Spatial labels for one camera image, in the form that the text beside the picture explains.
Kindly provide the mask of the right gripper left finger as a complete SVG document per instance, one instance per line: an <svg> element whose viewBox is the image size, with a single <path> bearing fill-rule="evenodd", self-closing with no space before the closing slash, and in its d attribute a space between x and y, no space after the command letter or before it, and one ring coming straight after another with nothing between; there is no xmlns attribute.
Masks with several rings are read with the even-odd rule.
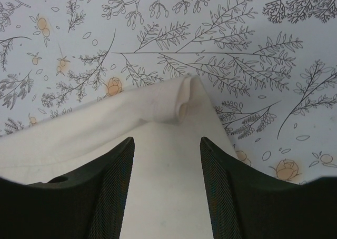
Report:
<svg viewBox="0 0 337 239"><path fill-rule="evenodd" d="M119 238L135 143L47 183L1 179L1 238Z"/></svg>

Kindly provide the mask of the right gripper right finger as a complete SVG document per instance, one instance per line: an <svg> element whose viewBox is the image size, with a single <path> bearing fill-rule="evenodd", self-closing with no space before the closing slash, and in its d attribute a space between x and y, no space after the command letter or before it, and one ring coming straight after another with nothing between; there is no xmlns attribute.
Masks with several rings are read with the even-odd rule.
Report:
<svg viewBox="0 0 337 239"><path fill-rule="evenodd" d="M214 238L336 238L336 178L277 180L207 137L201 163Z"/></svg>

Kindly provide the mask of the cream white t shirt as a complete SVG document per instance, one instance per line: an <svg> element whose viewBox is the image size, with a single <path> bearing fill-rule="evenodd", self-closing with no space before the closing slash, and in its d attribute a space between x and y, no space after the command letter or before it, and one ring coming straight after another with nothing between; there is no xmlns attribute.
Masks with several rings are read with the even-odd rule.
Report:
<svg viewBox="0 0 337 239"><path fill-rule="evenodd" d="M200 156L234 149L198 77L122 92L1 138L1 179L47 183L126 138L134 160L119 238L212 238Z"/></svg>

